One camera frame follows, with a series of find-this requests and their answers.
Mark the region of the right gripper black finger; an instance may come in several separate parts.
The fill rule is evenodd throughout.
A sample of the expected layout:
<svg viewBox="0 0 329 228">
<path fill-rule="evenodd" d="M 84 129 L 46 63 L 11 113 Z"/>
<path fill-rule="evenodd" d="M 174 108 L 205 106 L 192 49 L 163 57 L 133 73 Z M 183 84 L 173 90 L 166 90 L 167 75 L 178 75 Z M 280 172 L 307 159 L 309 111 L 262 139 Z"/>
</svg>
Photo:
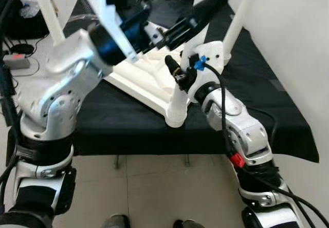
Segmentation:
<svg viewBox="0 0 329 228">
<path fill-rule="evenodd" d="M 164 57 L 164 63 L 167 66 L 169 73 L 174 78 L 175 82 L 184 80 L 184 72 L 181 70 L 178 62 L 175 61 L 171 55 Z"/>
</svg>

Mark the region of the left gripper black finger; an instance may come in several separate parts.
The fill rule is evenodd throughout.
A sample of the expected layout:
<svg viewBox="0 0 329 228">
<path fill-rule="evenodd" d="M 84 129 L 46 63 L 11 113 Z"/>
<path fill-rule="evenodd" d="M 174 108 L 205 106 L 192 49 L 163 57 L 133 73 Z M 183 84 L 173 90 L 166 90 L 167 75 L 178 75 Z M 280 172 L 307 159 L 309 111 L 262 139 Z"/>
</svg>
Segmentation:
<svg viewBox="0 0 329 228">
<path fill-rule="evenodd" d="M 180 17 L 176 24 L 166 31 L 166 46 L 176 49 L 194 38 L 227 4 L 228 0 L 202 0 L 193 5 L 190 14 Z"/>
</svg>

